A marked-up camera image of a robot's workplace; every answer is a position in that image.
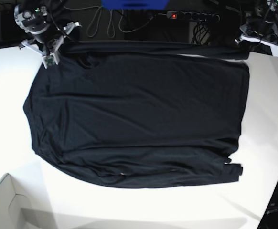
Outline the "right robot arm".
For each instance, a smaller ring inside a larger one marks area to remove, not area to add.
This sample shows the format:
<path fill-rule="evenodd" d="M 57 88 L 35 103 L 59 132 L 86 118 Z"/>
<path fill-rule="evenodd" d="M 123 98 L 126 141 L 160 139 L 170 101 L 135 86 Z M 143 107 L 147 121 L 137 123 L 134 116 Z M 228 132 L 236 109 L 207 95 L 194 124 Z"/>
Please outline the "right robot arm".
<path fill-rule="evenodd" d="M 52 3 L 45 0 L 27 0 L 14 8 L 14 21 L 28 36 L 21 41 L 19 48 L 28 48 L 40 55 L 44 67 L 58 65 L 59 49 L 71 33 L 81 27 L 79 22 L 58 25 L 53 17 Z"/>

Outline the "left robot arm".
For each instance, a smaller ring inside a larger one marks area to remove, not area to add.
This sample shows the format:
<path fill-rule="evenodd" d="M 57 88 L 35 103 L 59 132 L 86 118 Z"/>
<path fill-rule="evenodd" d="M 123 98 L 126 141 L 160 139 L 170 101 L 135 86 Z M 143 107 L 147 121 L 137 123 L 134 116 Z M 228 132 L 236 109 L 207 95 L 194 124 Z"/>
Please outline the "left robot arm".
<path fill-rule="evenodd" d="M 270 55 L 278 57 L 278 0 L 258 0 L 252 12 L 245 13 L 245 22 L 239 27 L 240 35 L 235 43 L 239 45 L 250 43 L 251 49 L 265 51 L 267 47 Z"/>

